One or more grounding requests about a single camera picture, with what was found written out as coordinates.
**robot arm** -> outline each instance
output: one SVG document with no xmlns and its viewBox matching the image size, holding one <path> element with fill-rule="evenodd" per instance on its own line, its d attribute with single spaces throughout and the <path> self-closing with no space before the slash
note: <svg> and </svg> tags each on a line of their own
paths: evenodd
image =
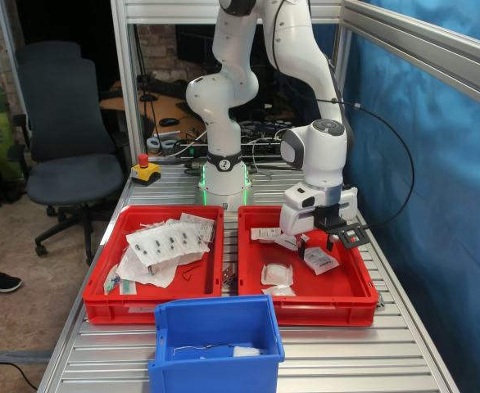
<svg viewBox="0 0 480 393">
<path fill-rule="evenodd" d="M 337 94 L 328 60 L 313 35 L 307 0 L 220 0 L 220 5 L 213 53 L 222 70 L 191 82 L 188 104 L 207 125 L 206 190 L 231 195 L 244 189 L 244 164 L 240 128 L 228 110 L 250 101 L 258 90 L 249 57 L 259 18 L 275 68 L 309 84 L 317 99 Z M 304 171 L 304 181 L 284 193 L 280 226 L 287 234 L 315 226 L 327 232 L 356 215 L 356 189 L 342 191 L 347 132 L 340 106 L 319 102 L 319 111 L 324 120 L 287 131 L 282 142 L 284 160 Z"/>
</svg>

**red plastic tray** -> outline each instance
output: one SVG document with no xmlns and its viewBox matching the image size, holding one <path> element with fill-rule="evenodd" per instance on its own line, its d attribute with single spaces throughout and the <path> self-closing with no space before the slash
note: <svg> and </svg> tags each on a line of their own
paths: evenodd
<svg viewBox="0 0 480 393">
<path fill-rule="evenodd" d="M 111 268 L 120 262 L 128 246 L 125 238 L 142 228 L 167 219 L 179 219 L 182 213 L 216 220 L 215 239 L 209 243 L 210 252 L 199 262 L 176 269 L 173 282 L 167 288 L 136 283 L 137 295 L 120 295 L 118 288 L 103 294 L 103 283 Z M 154 323 L 154 307 L 167 301 L 193 297 L 221 296 L 222 259 L 224 250 L 224 209 L 218 206 L 127 206 L 116 221 L 109 241 L 91 274 L 84 290 L 84 303 L 91 323 Z M 182 274 L 194 266 L 191 278 Z"/>
<path fill-rule="evenodd" d="M 327 235 L 319 230 L 307 233 L 307 247 L 322 247 L 340 263 L 315 275 L 296 251 L 277 244 L 251 240 L 251 228 L 279 226 L 280 206 L 244 206 L 238 211 L 238 294 L 259 295 L 265 264 L 292 265 L 297 296 L 274 296 L 274 310 L 280 325 L 369 326 L 373 323 L 378 293 L 358 250 L 346 250 L 336 243 L 326 251 Z"/>
</svg>

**brick wall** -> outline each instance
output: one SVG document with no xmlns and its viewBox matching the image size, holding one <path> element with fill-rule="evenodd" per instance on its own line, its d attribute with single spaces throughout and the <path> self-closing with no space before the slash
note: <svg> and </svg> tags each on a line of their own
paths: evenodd
<svg viewBox="0 0 480 393">
<path fill-rule="evenodd" d="M 15 44 L 23 44 L 23 34 L 21 33 L 21 27 L 17 22 L 16 2 L 15 0 L 5 1 L 9 16 L 11 17 L 11 29 L 15 36 Z M 11 63 L 9 62 L 9 54 L 7 53 L 7 45 L 3 38 L 2 26 L 0 24 L 0 86 L 5 93 L 7 114 L 11 121 L 11 127 L 13 130 L 13 136 L 17 141 L 23 142 L 21 130 L 14 126 L 12 123 L 12 116 L 23 113 L 21 110 L 20 99 L 18 98 L 18 91 L 14 83 L 14 77 L 12 73 Z"/>
<path fill-rule="evenodd" d="M 190 82 L 204 74 L 199 65 L 181 61 L 176 56 L 174 25 L 140 25 L 138 36 L 148 74 L 170 82 L 176 79 Z"/>
</svg>

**chair armrest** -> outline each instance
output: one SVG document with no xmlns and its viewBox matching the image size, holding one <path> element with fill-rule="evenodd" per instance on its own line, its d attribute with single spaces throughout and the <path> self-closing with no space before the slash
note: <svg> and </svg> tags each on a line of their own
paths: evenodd
<svg viewBox="0 0 480 393">
<path fill-rule="evenodd" d="M 29 168 L 24 157 L 25 145 L 12 145 L 7 151 L 7 161 L 20 164 L 24 177 L 29 177 Z"/>
<path fill-rule="evenodd" d="M 120 149 L 129 145 L 129 135 L 127 133 L 111 133 L 110 135 L 117 148 Z"/>
<path fill-rule="evenodd" d="M 21 132 L 24 135 L 24 142 L 27 148 L 30 148 L 30 138 L 29 133 L 27 132 L 27 116 L 25 114 L 14 115 L 12 116 L 12 122 L 16 127 L 21 127 Z"/>
</svg>

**desk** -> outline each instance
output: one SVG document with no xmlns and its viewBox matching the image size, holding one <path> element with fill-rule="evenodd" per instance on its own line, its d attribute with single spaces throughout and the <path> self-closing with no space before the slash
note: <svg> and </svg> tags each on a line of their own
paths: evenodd
<svg viewBox="0 0 480 393">
<path fill-rule="evenodd" d="M 38 393 L 150 392 L 147 361 L 155 357 L 155 326 L 91 324 L 82 290 L 121 209 L 194 203 L 198 178 L 183 171 L 182 165 L 162 168 L 161 179 L 149 187 L 130 181 L 125 185 Z M 255 205 L 281 205 L 284 190 L 301 180 L 302 173 L 296 171 L 282 170 L 271 180 L 254 174 Z M 360 214 L 358 220 L 365 223 Z M 373 326 L 367 328 L 281 327 L 286 359 L 278 368 L 278 393 L 458 393 L 390 264 L 370 237 L 371 243 L 359 251 L 385 307 L 377 310 Z M 224 214 L 223 261 L 224 269 L 236 269 L 238 215 L 229 212 Z M 236 295 L 226 285 L 222 293 Z"/>
<path fill-rule="evenodd" d="M 116 82 L 113 85 L 113 88 L 118 88 L 119 86 L 120 86 L 120 82 Z M 139 91 L 138 97 L 141 97 L 142 95 L 143 95 L 143 92 Z M 184 102 L 184 100 L 179 100 L 178 98 L 163 96 L 161 94 L 155 94 L 155 93 L 153 93 L 153 95 L 155 97 L 158 97 L 158 100 L 152 103 L 152 105 L 154 105 L 155 107 L 156 126 L 158 127 L 158 133 L 162 134 L 162 133 L 167 133 L 169 131 L 180 131 L 179 136 L 181 138 L 186 138 L 186 135 L 189 129 L 191 128 L 194 128 L 196 131 L 198 131 L 198 135 L 200 135 L 206 130 L 205 124 L 203 124 L 197 118 L 192 117 L 189 113 L 182 111 L 180 108 L 176 106 L 176 104 L 179 104 L 180 102 Z M 140 114 L 142 116 L 145 116 L 144 104 L 145 102 L 139 103 Z M 125 111 L 124 98 L 116 97 L 116 98 L 108 98 L 106 100 L 102 100 L 100 102 L 100 107 L 102 109 L 113 110 L 113 111 Z M 158 122 L 168 117 L 172 117 L 174 119 L 180 119 L 180 123 L 170 127 L 161 127 L 158 124 Z M 154 118 L 152 116 L 151 104 L 149 103 L 147 103 L 147 118 L 152 123 L 154 122 Z"/>
</svg>

